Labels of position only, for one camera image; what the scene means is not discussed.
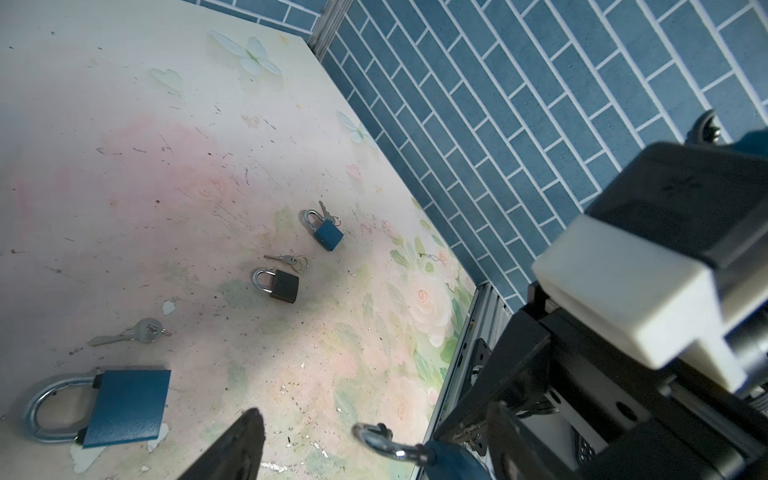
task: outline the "blue brick wallpaper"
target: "blue brick wallpaper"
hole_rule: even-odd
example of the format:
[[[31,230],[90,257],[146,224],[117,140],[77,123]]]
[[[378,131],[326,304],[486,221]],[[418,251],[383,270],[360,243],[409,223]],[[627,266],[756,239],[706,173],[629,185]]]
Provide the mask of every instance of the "blue brick wallpaper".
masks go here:
[[[328,0],[184,0],[310,39]]]
[[[516,310],[534,259],[643,147],[682,142],[709,108],[726,142],[766,126],[767,9],[355,0],[323,66],[472,278]]]

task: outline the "painted table surface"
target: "painted table surface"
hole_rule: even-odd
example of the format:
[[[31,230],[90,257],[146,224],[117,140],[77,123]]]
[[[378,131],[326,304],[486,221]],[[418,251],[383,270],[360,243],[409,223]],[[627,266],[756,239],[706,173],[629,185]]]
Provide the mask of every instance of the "painted table surface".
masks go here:
[[[3,2],[0,38],[3,477],[176,478],[257,406],[260,478],[405,478],[349,427],[422,440],[474,286],[301,39],[178,0]],[[300,222],[318,200],[333,252]],[[285,253],[310,262],[295,304],[250,285]],[[148,316],[172,336],[86,345]],[[32,384],[125,366],[172,370],[154,452],[77,474],[15,436]]]

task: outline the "silver key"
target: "silver key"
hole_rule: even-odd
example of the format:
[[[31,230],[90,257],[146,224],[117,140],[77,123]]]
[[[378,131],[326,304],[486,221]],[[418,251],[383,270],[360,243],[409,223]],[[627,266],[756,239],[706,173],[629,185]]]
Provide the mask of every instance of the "silver key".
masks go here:
[[[323,211],[323,220],[331,220],[333,217],[331,217],[331,214],[328,213],[328,210],[326,210],[326,206],[323,205],[323,201],[320,201],[320,209]]]
[[[333,215],[329,214],[328,210],[326,210],[326,206],[323,205],[323,201],[322,200],[320,200],[319,202],[320,202],[320,209],[323,211],[323,221],[331,220],[333,222],[333,224],[336,225],[337,227],[339,225],[341,225],[341,219],[338,218],[338,217],[334,217]]]
[[[264,258],[269,258],[271,260],[278,260],[287,265],[290,265],[291,268],[293,268],[297,273],[303,272],[310,265],[310,262],[307,261],[304,255],[297,255],[295,257],[293,255],[279,255],[279,256],[264,255]]]
[[[165,333],[163,324],[160,323],[159,320],[145,318],[139,320],[139,322],[132,328],[123,330],[123,333],[120,335],[96,336],[88,342],[88,345],[105,345],[107,343],[121,342],[123,340],[138,340],[142,343],[152,343],[163,334],[170,335],[169,333]]]

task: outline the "paint chip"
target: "paint chip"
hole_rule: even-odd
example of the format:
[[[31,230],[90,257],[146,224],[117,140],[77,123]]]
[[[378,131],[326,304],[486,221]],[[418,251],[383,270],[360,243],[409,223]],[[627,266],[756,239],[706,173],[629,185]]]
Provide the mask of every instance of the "paint chip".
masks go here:
[[[261,462],[261,468],[266,468],[267,470],[272,470],[277,473],[288,472],[288,467],[276,463]]]
[[[72,457],[72,466],[74,473],[83,473],[88,467],[93,465],[99,455],[107,447],[96,447],[94,449],[84,449],[80,445],[72,444],[69,447],[69,455]]]
[[[165,300],[165,303],[163,303],[163,315],[167,315],[168,313],[173,312],[175,309],[176,303],[173,303],[170,300]]]
[[[160,435],[157,436],[157,439],[147,442],[147,452],[154,452],[157,446],[161,444],[163,440],[165,440],[165,437],[168,436],[169,431],[170,429],[168,428],[168,424],[163,422],[163,424],[160,425]]]

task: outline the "large blue padlock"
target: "large blue padlock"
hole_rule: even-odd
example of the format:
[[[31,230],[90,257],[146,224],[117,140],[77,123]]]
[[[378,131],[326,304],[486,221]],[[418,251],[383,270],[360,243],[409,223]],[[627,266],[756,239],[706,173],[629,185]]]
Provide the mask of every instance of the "large blue padlock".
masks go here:
[[[320,222],[322,222],[319,227],[316,227],[312,223],[310,219],[311,215],[314,215]],[[325,211],[323,212],[323,215],[321,215],[315,210],[306,210],[304,212],[304,220],[313,230],[313,234],[317,241],[320,242],[320,245],[324,246],[328,251],[332,251],[336,248],[336,245],[338,245],[342,237],[344,237],[344,233],[338,228],[338,225],[341,224],[341,220],[339,220],[338,217],[330,216]]]

